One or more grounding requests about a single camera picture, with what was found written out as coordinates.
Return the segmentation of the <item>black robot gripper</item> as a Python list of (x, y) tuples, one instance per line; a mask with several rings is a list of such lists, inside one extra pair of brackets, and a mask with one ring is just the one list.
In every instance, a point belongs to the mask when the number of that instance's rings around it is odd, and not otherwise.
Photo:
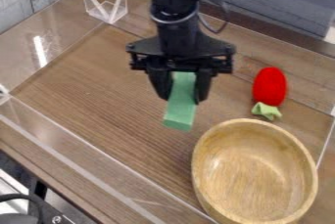
[(204, 33), (203, 20), (156, 20), (157, 35), (128, 44), (132, 69), (146, 70), (157, 96), (169, 100), (172, 71), (196, 72), (196, 103), (208, 99), (213, 74), (234, 71), (236, 46)]

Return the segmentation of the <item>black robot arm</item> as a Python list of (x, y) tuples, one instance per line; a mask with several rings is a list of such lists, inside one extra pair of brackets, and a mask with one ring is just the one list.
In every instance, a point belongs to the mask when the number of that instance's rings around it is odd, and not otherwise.
[(205, 33), (209, 25), (199, 14), (200, 0), (150, 0), (149, 14), (157, 35), (128, 44), (130, 67), (148, 74), (159, 97), (172, 97), (173, 73), (192, 72), (196, 102), (207, 100), (212, 78), (234, 71), (236, 46)]

